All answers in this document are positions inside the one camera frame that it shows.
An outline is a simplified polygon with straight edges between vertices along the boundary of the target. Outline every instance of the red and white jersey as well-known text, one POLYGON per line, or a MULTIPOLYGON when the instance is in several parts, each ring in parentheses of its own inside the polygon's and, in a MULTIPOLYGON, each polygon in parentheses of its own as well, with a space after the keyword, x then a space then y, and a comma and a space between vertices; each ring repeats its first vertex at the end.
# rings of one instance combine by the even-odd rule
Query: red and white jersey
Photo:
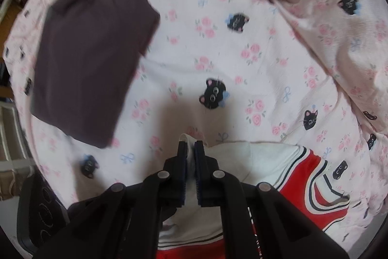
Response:
MULTIPOLYGON (((188 143, 195 140, 182 138, 188 143)), ((342 220, 349 197, 332 187, 333 171, 327 161, 305 147, 273 143, 229 143, 205 148, 218 160, 220 169, 240 181, 271 183, 320 229, 342 220)), ((189 150, 189 177, 193 174, 189 150)), ((195 182, 188 182, 185 207, 164 222, 158 259, 224 258, 221 216, 218 208, 200 208, 195 182)))

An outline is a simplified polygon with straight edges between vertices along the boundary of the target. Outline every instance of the bed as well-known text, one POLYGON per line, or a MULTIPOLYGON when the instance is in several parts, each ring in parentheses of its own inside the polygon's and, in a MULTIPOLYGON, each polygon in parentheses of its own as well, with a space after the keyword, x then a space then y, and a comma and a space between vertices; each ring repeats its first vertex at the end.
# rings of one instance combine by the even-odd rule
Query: bed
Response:
POLYGON ((30 113, 26 92, 54 1, 27 2, 3 57, 34 160, 65 207, 115 182, 142 181, 175 154, 185 133, 209 147, 299 144, 327 160, 332 172, 342 166, 332 189, 350 196, 349 207, 326 232, 347 251, 385 210, 385 0, 148 0, 160 25, 105 149, 76 141, 30 113), (241 23, 231 27, 236 16, 241 23), (204 107, 209 79, 224 83, 224 107, 204 107), (89 178, 80 164, 90 155, 98 168, 89 178))

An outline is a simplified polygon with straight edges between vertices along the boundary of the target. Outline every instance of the folded shirt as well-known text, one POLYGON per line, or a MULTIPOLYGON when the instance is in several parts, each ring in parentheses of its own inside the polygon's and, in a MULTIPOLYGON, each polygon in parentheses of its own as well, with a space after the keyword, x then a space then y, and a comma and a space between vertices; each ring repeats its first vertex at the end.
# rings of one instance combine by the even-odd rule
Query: folded shirt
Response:
POLYGON ((159 19, 148 0, 55 2, 42 32, 31 113, 74 139, 106 147, 159 19))

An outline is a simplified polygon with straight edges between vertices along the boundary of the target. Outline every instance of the bed sheet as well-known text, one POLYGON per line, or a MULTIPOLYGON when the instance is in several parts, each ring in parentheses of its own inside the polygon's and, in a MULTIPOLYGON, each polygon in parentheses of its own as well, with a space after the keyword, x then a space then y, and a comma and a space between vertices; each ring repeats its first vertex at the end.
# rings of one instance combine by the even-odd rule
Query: bed sheet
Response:
POLYGON ((140 59, 111 146, 103 150, 30 114, 26 92, 54 1, 28 1, 4 58, 34 159, 66 207, 115 182, 141 182, 175 155, 179 136, 187 133, 210 147, 282 142, 311 148, 333 166, 346 162, 333 189, 349 193, 353 207, 327 230, 345 249, 380 210, 385 177, 379 174, 381 185, 371 186, 368 144, 349 96, 269 0, 149 0, 161 14, 160 25, 140 59), (230 19, 239 13, 245 23, 240 32, 231 31, 230 19), (224 107, 201 104, 209 78, 225 84, 224 107), (80 171, 89 155, 99 165, 93 179, 80 171))

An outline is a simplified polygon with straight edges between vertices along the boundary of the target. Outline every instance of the metal rivet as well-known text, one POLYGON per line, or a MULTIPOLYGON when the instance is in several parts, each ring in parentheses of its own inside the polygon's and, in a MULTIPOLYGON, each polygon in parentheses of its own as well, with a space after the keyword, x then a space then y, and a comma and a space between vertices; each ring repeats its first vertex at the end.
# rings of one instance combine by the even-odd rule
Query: metal rivet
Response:
POLYGON ((165 171, 165 170, 161 170, 158 172, 158 177, 160 179, 166 179, 170 176, 170 173, 168 171, 165 171))
POLYGON ((215 172, 213 172, 213 177, 221 179, 225 177, 225 173, 222 170, 216 170, 215 172))
POLYGON ((123 185, 122 183, 115 183, 111 186, 111 190, 113 192, 120 192, 121 190, 123 190, 125 188, 125 185, 123 185))
POLYGON ((269 183, 260 183, 259 189, 264 192, 268 192, 271 190, 271 185, 269 183))

